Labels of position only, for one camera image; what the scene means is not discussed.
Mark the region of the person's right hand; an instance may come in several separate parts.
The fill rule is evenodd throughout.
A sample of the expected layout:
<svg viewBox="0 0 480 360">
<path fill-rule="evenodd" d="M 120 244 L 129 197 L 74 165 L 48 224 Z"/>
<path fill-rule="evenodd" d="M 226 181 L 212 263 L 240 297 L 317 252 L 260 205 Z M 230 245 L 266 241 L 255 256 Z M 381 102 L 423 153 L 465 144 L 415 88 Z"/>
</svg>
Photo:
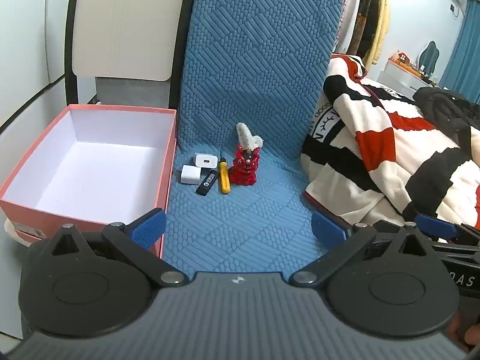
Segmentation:
<svg viewBox="0 0 480 360">
<path fill-rule="evenodd" d="M 475 346 L 479 343 L 479 325 L 472 325 L 462 336 L 461 331 L 461 314 L 456 312 L 455 316 L 451 320 L 447 327 L 446 334 L 448 338 L 456 342 L 462 349 L 470 351 L 470 346 Z"/>
</svg>

